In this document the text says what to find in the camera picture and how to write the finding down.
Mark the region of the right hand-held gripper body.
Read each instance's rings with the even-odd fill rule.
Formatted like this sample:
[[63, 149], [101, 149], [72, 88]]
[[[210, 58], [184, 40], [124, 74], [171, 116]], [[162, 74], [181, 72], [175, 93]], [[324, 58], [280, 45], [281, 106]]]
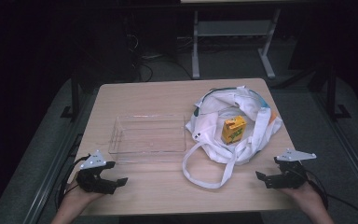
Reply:
[[317, 158], [314, 153], [306, 153], [290, 148], [287, 148], [282, 155], [277, 157], [284, 164], [284, 169], [280, 170], [279, 187], [277, 189], [297, 189], [302, 186], [308, 180], [308, 176], [301, 162]]

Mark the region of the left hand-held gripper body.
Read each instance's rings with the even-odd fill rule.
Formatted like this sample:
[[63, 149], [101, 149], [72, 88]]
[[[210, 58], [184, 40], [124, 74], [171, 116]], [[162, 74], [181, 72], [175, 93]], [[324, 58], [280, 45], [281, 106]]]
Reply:
[[76, 181], [86, 192], [113, 194], [116, 189], [108, 187], [108, 181], [101, 178], [102, 166], [107, 162], [100, 150], [90, 154], [80, 165]]

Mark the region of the black metal stand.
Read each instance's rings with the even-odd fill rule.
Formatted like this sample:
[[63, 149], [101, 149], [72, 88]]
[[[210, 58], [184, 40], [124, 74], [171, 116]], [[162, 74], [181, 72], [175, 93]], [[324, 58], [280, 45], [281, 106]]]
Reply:
[[77, 118], [79, 109], [79, 86], [76, 77], [71, 77], [71, 105], [64, 108], [61, 117], [74, 121]]
[[326, 67], [326, 83], [325, 108], [327, 115], [331, 120], [350, 119], [351, 115], [345, 105], [338, 105], [336, 103], [337, 75], [332, 65]]

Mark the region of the white metal table frame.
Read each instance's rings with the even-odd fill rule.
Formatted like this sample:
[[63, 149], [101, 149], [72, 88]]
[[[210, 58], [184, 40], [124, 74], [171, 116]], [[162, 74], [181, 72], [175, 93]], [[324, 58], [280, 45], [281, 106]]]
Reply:
[[270, 20], [255, 21], [200, 21], [199, 12], [194, 12], [193, 22], [193, 47], [192, 47], [192, 77], [200, 78], [199, 63], [199, 38], [210, 36], [264, 36], [266, 42], [264, 46], [258, 49], [260, 61], [265, 69], [268, 78], [276, 77], [272, 65], [269, 61], [269, 47], [273, 39], [278, 20], [281, 15], [279, 8], [274, 10]]

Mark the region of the yellow juice carton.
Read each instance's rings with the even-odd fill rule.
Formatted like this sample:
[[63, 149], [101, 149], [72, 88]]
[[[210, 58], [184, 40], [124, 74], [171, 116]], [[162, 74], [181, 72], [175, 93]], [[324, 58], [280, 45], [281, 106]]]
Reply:
[[226, 119], [222, 129], [222, 141], [226, 145], [231, 145], [240, 141], [245, 132], [246, 126], [247, 121], [243, 116]]

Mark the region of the white cloth tote bag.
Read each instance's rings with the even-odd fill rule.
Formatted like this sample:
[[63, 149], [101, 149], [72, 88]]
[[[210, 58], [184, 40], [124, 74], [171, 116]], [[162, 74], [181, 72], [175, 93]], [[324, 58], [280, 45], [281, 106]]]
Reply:
[[[222, 139], [224, 122], [237, 116], [245, 119], [246, 128], [239, 141], [228, 145]], [[222, 187], [231, 178], [233, 168], [249, 162], [281, 126], [282, 119], [264, 98], [245, 86], [209, 91], [196, 102], [196, 109], [186, 124], [196, 145], [184, 156], [184, 176], [206, 189]], [[187, 170], [187, 161], [198, 148], [202, 148], [212, 161], [226, 166], [219, 182], [203, 182]]]

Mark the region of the person's right hand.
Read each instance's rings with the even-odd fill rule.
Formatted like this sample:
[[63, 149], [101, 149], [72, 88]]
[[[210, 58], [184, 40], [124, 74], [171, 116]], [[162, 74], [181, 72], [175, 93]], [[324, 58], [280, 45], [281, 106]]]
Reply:
[[308, 181], [297, 189], [279, 189], [279, 192], [289, 196], [303, 211], [313, 208], [321, 202], [319, 194]]

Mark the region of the clear plastic tray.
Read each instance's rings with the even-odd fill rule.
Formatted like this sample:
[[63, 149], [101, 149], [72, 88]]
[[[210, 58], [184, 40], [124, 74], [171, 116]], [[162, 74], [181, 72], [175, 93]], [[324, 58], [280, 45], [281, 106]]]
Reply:
[[118, 163], [180, 162], [186, 152], [183, 115], [116, 118], [109, 154]]

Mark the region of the person's left hand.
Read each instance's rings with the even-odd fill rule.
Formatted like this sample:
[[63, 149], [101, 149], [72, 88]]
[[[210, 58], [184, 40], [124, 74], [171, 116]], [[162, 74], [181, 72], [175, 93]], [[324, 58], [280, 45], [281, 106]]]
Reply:
[[62, 199], [62, 205], [72, 205], [85, 208], [90, 203], [103, 197], [101, 193], [86, 192], [78, 186], [76, 181], [77, 175], [73, 178], [70, 184], [67, 185], [67, 190]]

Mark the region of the grey metal rail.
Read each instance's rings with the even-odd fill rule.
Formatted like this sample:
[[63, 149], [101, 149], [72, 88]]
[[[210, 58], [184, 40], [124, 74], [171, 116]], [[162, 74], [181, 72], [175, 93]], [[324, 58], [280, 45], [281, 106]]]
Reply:
[[335, 134], [338, 142], [341, 144], [347, 160], [358, 178], [358, 155], [355, 151], [355, 147], [338, 124], [341, 119], [350, 119], [350, 113], [344, 105], [338, 105], [333, 107], [333, 114], [330, 114], [326, 101], [319, 93], [313, 93], [311, 96], [319, 110], [324, 113], [324, 118]]
[[37, 224], [45, 207], [48, 210], [55, 208], [54, 193], [67, 166], [73, 162], [71, 155], [81, 142], [95, 98], [95, 93], [82, 94], [79, 112], [74, 119], [61, 117], [68, 106], [64, 102], [67, 97], [63, 97], [62, 102], [59, 98], [53, 101], [36, 132], [31, 152], [26, 156], [30, 159], [29, 180], [35, 182], [35, 190], [21, 224]]

